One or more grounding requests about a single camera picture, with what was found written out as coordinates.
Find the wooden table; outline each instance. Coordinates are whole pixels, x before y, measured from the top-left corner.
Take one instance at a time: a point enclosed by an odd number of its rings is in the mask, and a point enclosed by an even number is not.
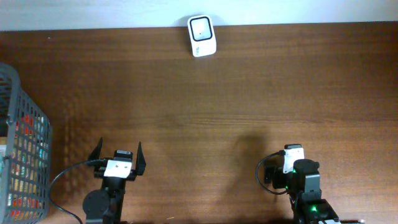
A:
[[[216,27],[215,55],[193,58],[186,28],[0,33],[0,61],[53,125],[52,176],[136,152],[123,220],[242,223],[291,218],[288,196],[254,169],[284,144],[320,162],[323,196],[343,219],[398,219],[398,23]],[[86,167],[54,197],[85,218],[100,188]],[[43,223],[76,223],[53,208]]]

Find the table surface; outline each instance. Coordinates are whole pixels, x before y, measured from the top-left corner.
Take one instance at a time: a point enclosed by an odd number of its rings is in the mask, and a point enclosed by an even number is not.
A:
[[[292,218],[263,191],[264,156],[301,143],[342,219],[398,219],[398,23],[215,27],[217,53],[193,58],[186,28],[0,33],[0,61],[53,125],[52,177],[104,138],[146,157],[123,220],[242,223]],[[56,186],[81,204],[101,180],[80,167]],[[51,208],[43,223],[76,223]]]

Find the brown tabletop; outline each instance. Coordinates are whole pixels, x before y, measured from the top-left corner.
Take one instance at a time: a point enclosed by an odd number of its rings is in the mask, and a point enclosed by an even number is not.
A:
[[[215,27],[193,58],[186,28],[1,32],[0,61],[53,126],[52,177],[100,137],[146,157],[123,220],[243,223],[291,218],[258,186],[264,156],[301,143],[342,219],[398,219],[398,23]],[[101,180],[80,167],[53,196],[82,219]],[[76,223],[51,208],[43,223]]]

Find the mesh basket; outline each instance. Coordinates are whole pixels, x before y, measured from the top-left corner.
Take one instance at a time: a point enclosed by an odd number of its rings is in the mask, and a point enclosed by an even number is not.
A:
[[[0,223],[37,223],[49,209],[50,143],[46,115],[0,63]]]

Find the white wall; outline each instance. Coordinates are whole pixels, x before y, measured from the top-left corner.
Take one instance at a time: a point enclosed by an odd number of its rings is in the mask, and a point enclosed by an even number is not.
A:
[[[0,30],[397,21],[398,0],[0,0]]]

